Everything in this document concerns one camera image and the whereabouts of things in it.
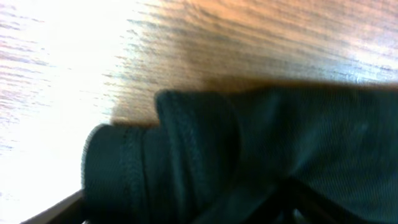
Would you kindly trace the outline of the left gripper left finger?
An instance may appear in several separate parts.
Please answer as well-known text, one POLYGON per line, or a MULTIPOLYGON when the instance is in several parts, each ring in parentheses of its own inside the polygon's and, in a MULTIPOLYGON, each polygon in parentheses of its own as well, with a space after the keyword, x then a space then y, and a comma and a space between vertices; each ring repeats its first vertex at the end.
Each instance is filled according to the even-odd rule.
POLYGON ((82 224, 85 221, 83 191, 79 190, 22 224, 82 224))

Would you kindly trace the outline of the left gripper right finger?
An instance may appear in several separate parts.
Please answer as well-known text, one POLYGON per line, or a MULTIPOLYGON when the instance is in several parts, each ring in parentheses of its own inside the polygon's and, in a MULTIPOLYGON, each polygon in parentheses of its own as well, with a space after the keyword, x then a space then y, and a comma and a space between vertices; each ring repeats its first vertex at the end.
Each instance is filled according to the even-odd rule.
POLYGON ((255 223, 366 224, 367 221, 289 179, 244 222, 255 223))

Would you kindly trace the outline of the black t-shirt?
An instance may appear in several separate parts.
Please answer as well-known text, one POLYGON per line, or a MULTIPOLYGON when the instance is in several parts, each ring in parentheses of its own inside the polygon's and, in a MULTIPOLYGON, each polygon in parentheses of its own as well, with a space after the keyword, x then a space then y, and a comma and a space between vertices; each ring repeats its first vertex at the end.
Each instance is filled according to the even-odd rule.
POLYGON ((397 222, 397 92, 163 91, 157 126, 86 146, 91 223, 244 223, 295 179, 367 223, 397 222))

